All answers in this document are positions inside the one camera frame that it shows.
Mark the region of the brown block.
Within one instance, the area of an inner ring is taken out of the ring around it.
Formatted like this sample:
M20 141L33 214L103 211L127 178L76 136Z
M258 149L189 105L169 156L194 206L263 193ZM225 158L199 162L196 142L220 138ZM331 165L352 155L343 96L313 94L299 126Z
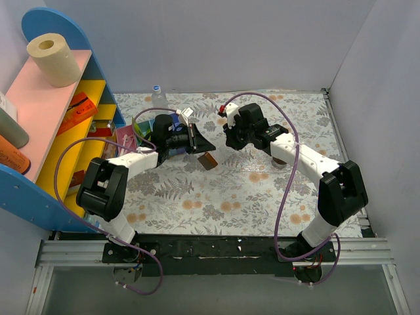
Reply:
M201 155L198 161L206 171L212 170L218 165L216 159L209 152Z

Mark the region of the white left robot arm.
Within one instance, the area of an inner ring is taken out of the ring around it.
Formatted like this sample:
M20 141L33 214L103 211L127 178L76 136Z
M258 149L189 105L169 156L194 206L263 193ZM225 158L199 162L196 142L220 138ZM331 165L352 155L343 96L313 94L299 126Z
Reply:
M182 149L187 154L216 150L196 124L180 123L175 127L173 116L168 114L154 119L150 142L156 146L151 153L147 147L139 147L119 157L92 159L76 196L76 204L95 216L106 235L119 243L117 254L127 263L135 261L140 253L140 247L133 242L136 232L122 213L127 182L159 167L171 150Z

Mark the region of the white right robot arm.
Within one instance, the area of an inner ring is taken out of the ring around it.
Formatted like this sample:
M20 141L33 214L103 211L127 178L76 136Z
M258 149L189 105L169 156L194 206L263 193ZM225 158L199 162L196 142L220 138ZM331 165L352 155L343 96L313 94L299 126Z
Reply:
M227 118L223 129L228 147L239 151L253 144L280 163L292 166L318 191L314 218L293 243L278 250L282 259L315 259L336 229L368 204L362 174L355 162L340 163L300 144L285 127L269 125L258 104L239 107L229 103L220 107L219 115Z

